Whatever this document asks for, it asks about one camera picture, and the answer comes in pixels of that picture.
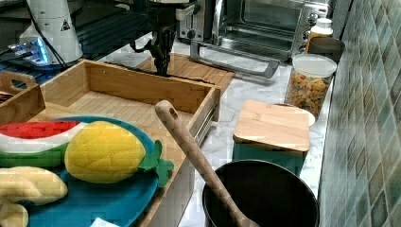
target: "wooden serving tray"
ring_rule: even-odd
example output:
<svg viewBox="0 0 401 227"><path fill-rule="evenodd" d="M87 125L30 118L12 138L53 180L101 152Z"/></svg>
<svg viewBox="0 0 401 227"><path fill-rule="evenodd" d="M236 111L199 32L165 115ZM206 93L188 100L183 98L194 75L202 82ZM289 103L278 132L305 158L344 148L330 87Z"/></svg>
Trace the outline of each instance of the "wooden serving tray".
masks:
<svg viewBox="0 0 401 227"><path fill-rule="evenodd" d="M13 81L20 81L26 89L16 88ZM0 103L0 125L27 121L44 110L41 88L35 78L8 71L0 71L0 92L13 95Z"/></svg>
<svg viewBox="0 0 401 227"><path fill-rule="evenodd" d="M194 188L195 169L158 119L154 105L170 101L200 143L211 120L218 119L220 89L95 61L80 61L41 89L46 108L31 121L83 114L108 116L131 123L163 143L162 158L173 162L175 168L137 226L177 226Z"/></svg>

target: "kitchen counter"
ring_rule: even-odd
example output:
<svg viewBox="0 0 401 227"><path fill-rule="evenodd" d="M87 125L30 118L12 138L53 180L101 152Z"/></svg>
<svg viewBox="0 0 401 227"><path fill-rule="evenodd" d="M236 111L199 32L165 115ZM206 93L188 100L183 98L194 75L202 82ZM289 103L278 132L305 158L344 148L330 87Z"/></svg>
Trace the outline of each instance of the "kitchen counter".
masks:
<svg viewBox="0 0 401 227"><path fill-rule="evenodd" d="M137 46L144 45L150 34L137 40ZM189 55L189 45L176 42L173 52ZM203 53L204 57L216 61L227 61L235 66L262 71L267 66L261 61L251 61L240 57L234 57L212 50ZM150 54L134 53L128 46L124 46L112 54L99 61L121 63L134 67L146 60ZM235 78L221 97L219 121L212 124L207 133L201 149L213 166L218 168L231 161L234 140L233 132L242 104L245 100L252 99L265 103L284 103L288 79L290 75L290 65L280 65L272 79L262 79L257 76L244 76L236 74ZM306 156L305 164L301 172L301 179L311 188L318 197L319 181L321 176L324 138L327 125L327 116L332 86L330 87L319 120L310 127L310 149ZM192 198L188 203L180 227L203 227L205 216L201 204L201 191L204 180L196 173L195 187Z"/></svg>

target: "blue plate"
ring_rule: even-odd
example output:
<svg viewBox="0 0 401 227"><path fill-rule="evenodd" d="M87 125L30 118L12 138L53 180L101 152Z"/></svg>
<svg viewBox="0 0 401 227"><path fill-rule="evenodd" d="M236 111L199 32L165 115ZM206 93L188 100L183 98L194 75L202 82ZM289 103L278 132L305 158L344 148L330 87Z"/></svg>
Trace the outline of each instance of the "blue plate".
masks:
<svg viewBox="0 0 401 227"><path fill-rule="evenodd" d="M84 123L107 121L132 132L142 142L146 153L154 151L153 141L131 124L98 116L73 116L58 120ZM67 184L68 195L42 206L29 206L30 227L89 227L96 218L118 226L130 226L144 212L156 192L156 173L136 173L119 183L87 183L71 176L65 166L54 169Z"/></svg>

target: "toaster oven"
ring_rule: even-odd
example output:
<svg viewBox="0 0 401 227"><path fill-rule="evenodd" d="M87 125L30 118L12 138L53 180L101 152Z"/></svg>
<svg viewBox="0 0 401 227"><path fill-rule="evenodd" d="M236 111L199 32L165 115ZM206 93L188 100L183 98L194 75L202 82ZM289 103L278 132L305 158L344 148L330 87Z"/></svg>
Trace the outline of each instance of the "toaster oven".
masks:
<svg viewBox="0 0 401 227"><path fill-rule="evenodd" d="M191 57L236 71L271 78L278 65L304 52L308 34L327 17L330 0L198 0L200 10L178 26L179 38L191 42ZM201 46L267 61L254 72L200 55Z"/></svg>

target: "white container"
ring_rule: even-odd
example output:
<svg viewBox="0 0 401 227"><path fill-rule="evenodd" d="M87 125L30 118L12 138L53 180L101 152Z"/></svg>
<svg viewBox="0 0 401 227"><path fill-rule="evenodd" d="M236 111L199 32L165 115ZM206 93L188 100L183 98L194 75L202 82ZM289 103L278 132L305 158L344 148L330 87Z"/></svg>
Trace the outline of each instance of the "white container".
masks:
<svg viewBox="0 0 401 227"><path fill-rule="evenodd" d="M305 53L309 50L310 40L315 37L332 37L333 29L331 28L332 21L327 18L319 18L316 25L310 29L309 37L307 38Z"/></svg>
<svg viewBox="0 0 401 227"><path fill-rule="evenodd" d="M285 103L306 110L318 119L337 65L314 54L297 55L292 60Z"/></svg>

